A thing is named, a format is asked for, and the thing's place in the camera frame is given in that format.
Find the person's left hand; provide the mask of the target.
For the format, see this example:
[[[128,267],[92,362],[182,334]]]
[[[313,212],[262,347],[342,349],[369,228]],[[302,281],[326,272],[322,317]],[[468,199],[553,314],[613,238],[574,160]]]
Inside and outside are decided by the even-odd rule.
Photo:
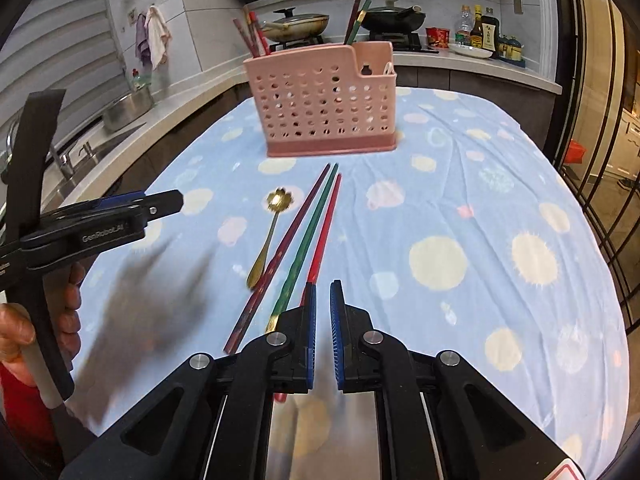
[[[1,364],[22,384],[36,387],[44,404],[55,408],[74,392],[70,362],[79,351],[79,286],[84,268],[52,266],[53,298],[61,313],[49,311],[47,270],[30,272],[2,264],[1,286],[9,301],[1,306]]]

